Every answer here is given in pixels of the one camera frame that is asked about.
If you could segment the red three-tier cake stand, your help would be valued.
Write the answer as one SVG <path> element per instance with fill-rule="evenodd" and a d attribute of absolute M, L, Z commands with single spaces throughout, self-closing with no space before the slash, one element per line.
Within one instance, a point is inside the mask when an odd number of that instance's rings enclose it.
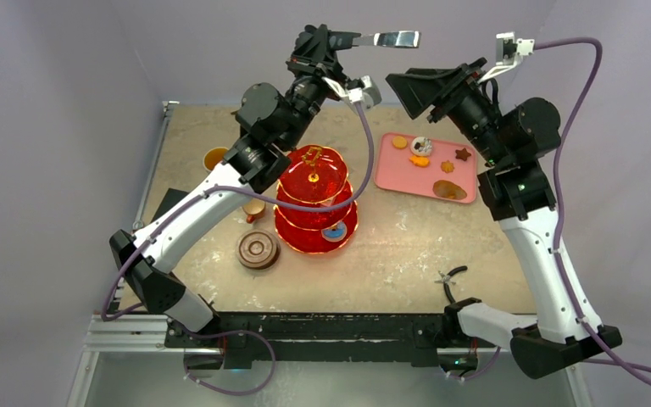
<path fill-rule="evenodd" d="M 311 144 L 290 152 L 288 158 L 291 164 L 277 183 L 277 200 L 321 208 L 320 203 L 331 197 L 338 196 L 338 204 L 341 204 L 353 196 L 348 167 L 337 150 Z M 278 237 L 292 249 L 304 254 L 326 254 L 342 248 L 359 224 L 355 201 L 346 207 L 322 213 L 275 206 L 274 216 Z M 321 231 L 341 220 L 348 226 L 348 236 L 338 243 L 324 240 Z"/>

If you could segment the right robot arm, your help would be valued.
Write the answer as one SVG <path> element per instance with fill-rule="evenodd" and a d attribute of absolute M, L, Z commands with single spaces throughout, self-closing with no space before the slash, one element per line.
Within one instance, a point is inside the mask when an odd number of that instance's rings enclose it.
<path fill-rule="evenodd" d="M 526 376 L 539 379 L 619 346 L 622 337 L 589 304 L 557 232 L 556 197 L 540 159 L 561 144 L 559 111 L 534 97 L 503 113 L 481 88 L 484 64 L 411 68 L 386 81 L 409 117 L 450 119 L 484 158 L 479 192 L 515 251 L 536 306 L 527 320 L 477 298 L 461 300 L 444 310 L 444 338 L 461 345 L 476 337 L 507 349 Z"/>

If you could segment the black serving tongs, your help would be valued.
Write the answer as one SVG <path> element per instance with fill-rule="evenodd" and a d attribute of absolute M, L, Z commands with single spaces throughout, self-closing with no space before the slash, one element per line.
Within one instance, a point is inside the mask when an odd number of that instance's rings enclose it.
<path fill-rule="evenodd" d="M 418 48 L 420 39 L 419 31 L 383 31 L 368 35 L 350 31 L 331 31 L 328 43 L 333 50 L 353 47 Z"/>

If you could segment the pink layered cake slice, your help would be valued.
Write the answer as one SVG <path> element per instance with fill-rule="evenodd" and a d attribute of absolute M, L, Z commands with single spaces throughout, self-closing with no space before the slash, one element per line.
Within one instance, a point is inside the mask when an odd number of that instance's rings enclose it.
<path fill-rule="evenodd" d="M 338 196 L 331 197 L 320 203 L 321 208 L 328 208 L 331 211 L 331 207 L 340 203 L 340 198 Z"/>

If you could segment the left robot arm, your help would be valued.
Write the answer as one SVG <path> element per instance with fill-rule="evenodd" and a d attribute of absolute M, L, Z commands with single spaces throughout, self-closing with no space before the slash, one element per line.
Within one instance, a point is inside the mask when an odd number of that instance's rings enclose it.
<path fill-rule="evenodd" d="M 186 328 L 199 347 L 219 335 L 215 312 L 172 273 L 182 257 L 227 215 L 264 191 L 290 165 L 296 146 L 328 98 L 341 100 L 336 87 L 352 83 L 337 54 L 355 47 L 361 34 L 307 25 L 286 61 L 294 81 L 285 93 L 267 82 L 250 86 L 235 113 L 239 137 L 193 191 L 165 215 L 134 234 L 119 230 L 109 246 L 119 273 L 152 314 Z"/>

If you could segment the pink serving tray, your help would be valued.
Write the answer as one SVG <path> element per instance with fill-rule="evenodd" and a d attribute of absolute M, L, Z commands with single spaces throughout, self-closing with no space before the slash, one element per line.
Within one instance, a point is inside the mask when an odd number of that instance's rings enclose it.
<path fill-rule="evenodd" d="M 403 192 L 421 197 L 435 198 L 444 201 L 471 204 L 477 197 L 477 155 L 474 148 L 442 140 L 432 140 L 433 150 L 430 157 L 430 165 L 426 168 L 414 166 L 409 158 L 413 155 L 409 145 L 405 149 L 397 149 L 392 145 L 392 138 L 402 136 L 412 141 L 414 136 L 386 133 L 381 137 L 378 148 L 378 158 L 374 169 L 374 182 L 381 189 Z M 455 150 L 468 148 L 472 156 L 467 162 L 455 158 Z M 440 165 L 444 161 L 454 163 L 455 170 L 452 173 L 444 173 Z M 468 197 L 461 201 L 436 197 L 433 194 L 432 186 L 435 181 L 447 180 L 465 189 Z"/>

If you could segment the blue frosted donut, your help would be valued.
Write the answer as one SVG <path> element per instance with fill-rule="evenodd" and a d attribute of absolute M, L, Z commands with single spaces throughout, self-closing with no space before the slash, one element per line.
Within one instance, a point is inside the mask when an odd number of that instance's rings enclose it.
<path fill-rule="evenodd" d="M 348 226 L 344 221 L 339 221 L 334 226 L 323 229 L 321 236 L 324 240 L 331 243 L 343 241 L 348 236 Z"/>

